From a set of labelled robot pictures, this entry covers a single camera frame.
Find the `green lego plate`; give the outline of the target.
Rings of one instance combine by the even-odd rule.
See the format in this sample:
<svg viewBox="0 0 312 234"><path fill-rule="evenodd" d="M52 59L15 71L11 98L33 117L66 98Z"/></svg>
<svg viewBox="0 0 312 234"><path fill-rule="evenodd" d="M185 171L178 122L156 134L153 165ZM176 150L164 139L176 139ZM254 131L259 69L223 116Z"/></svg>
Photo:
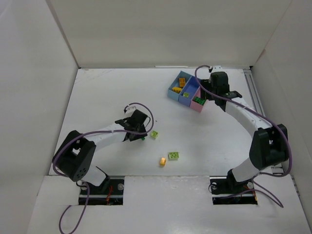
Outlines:
<svg viewBox="0 0 312 234"><path fill-rule="evenodd" d="M198 103L198 104L200 104L200 105L202 105L202 106L203 106L203 105L205 104L205 102L206 102L205 99L202 99L202 98L200 98L200 97L195 97L193 101L196 102L196 103Z"/></svg>

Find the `pale green lego tile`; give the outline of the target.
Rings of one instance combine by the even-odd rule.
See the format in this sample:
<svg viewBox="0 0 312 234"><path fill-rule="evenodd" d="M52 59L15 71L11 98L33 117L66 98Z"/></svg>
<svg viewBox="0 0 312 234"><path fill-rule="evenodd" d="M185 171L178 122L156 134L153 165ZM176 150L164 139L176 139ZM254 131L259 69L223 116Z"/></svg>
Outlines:
<svg viewBox="0 0 312 234"><path fill-rule="evenodd" d="M188 97L190 96L190 94L187 93L187 92L184 92L184 93L183 93L183 96L184 96L185 98L188 98Z"/></svg>

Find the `yellow rounded lego brick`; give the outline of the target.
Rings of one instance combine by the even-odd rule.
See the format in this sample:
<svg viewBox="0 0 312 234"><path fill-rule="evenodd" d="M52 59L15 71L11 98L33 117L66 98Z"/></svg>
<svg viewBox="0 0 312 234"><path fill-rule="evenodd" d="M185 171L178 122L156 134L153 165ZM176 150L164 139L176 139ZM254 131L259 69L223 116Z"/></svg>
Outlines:
<svg viewBox="0 0 312 234"><path fill-rule="evenodd" d="M185 78L179 78L179 87L183 88L186 84Z"/></svg>

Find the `yellow studded lego brick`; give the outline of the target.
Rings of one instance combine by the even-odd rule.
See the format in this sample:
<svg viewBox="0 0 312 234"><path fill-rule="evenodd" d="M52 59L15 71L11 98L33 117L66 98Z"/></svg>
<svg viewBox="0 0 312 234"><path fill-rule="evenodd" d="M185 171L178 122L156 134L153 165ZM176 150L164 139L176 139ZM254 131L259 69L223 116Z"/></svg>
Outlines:
<svg viewBox="0 0 312 234"><path fill-rule="evenodd" d="M182 88L180 88L180 87L173 87L172 91L179 94L182 91Z"/></svg>

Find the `light green studded lego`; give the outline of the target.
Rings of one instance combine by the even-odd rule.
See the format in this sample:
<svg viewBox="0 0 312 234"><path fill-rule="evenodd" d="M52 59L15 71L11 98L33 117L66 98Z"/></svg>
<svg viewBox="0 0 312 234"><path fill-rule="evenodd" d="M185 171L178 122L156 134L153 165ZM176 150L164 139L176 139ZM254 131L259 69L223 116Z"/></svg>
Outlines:
<svg viewBox="0 0 312 234"><path fill-rule="evenodd" d="M179 152L169 152L168 153L169 160L178 160L179 159Z"/></svg>

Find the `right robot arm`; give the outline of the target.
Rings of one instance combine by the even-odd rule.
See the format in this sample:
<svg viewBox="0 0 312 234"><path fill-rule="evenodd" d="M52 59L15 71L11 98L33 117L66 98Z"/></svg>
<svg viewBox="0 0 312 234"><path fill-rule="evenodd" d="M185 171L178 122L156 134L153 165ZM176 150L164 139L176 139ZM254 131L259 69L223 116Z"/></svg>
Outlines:
<svg viewBox="0 0 312 234"><path fill-rule="evenodd" d="M209 79L200 80L200 87L201 98L213 100L252 137L248 158L227 173L225 185L230 192L247 184L264 169L289 160L287 128L270 123L249 107L239 92L231 91L225 72L211 73Z"/></svg>

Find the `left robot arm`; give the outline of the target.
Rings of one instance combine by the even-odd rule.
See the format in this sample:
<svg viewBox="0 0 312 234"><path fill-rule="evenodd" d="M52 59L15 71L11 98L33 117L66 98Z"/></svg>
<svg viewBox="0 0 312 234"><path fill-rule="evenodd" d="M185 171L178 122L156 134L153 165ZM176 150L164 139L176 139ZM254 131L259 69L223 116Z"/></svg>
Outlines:
<svg viewBox="0 0 312 234"><path fill-rule="evenodd" d="M91 188L104 192L109 187L110 177L91 165L95 152L115 143L146 137L144 122L147 118L145 113L134 110L129 117L89 135L73 130L57 150L52 164L73 182L87 182Z"/></svg>

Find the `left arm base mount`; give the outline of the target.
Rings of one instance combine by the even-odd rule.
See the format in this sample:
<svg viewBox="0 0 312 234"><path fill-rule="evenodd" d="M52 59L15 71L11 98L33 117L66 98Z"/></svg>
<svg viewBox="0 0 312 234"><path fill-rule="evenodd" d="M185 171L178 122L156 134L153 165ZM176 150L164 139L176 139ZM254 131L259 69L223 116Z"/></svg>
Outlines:
<svg viewBox="0 0 312 234"><path fill-rule="evenodd" d="M91 167L85 177L87 187L79 181L76 185L80 188L78 204L114 206L123 204L125 177L109 176L99 167Z"/></svg>

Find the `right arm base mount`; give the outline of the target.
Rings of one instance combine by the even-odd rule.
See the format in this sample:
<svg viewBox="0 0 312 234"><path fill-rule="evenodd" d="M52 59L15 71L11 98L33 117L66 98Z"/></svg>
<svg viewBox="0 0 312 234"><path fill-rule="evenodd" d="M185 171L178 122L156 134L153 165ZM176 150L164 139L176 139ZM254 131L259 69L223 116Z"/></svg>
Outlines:
<svg viewBox="0 0 312 234"><path fill-rule="evenodd" d="M257 205L254 184L250 181L234 183L226 176L211 176L209 192L214 205Z"/></svg>

